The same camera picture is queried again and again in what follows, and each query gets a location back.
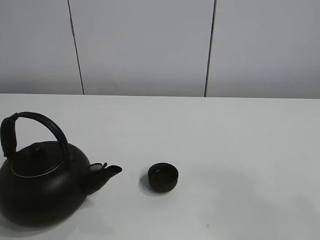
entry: table surface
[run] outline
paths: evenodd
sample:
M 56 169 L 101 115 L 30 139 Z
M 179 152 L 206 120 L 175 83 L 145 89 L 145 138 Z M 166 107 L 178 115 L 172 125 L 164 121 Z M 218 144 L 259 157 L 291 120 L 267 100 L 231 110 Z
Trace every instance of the table surface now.
M 58 225 L 2 217 L 1 240 L 320 239 L 320 100 L 0 94 L 0 119 L 22 111 L 123 171 Z M 54 139 L 29 119 L 16 132 L 19 149 Z M 167 194 L 145 181 L 158 162 L 179 170 Z

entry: cast iron teapot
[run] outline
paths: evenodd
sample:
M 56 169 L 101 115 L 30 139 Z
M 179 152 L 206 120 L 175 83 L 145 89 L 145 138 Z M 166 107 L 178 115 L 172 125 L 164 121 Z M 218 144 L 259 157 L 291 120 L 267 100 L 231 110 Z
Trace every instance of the cast iron teapot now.
M 57 141 L 37 142 L 16 151 L 18 118 L 38 121 Z M 67 142 L 61 129 L 39 113 L 20 112 L 5 118 L 0 138 L 7 157 L 0 168 L 0 211 L 18 225 L 41 227 L 67 218 L 88 195 L 122 171 L 106 163 L 90 164 L 79 148 Z

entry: teapot handle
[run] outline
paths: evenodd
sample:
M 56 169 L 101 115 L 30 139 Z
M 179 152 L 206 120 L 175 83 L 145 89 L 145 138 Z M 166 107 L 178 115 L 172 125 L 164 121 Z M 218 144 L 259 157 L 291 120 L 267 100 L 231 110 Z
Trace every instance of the teapot handle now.
M 18 118 L 36 120 L 37 122 L 43 124 L 46 128 L 48 128 L 57 139 L 63 153 L 63 161 L 65 163 L 65 167 L 69 169 L 71 156 L 65 134 L 51 119 L 35 112 L 24 111 L 15 113 L 2 121 L 0 127 L 0 140 L 4 156 L 6 158 L 10 158 L 16 153 L 17 137 L 15 124 Z

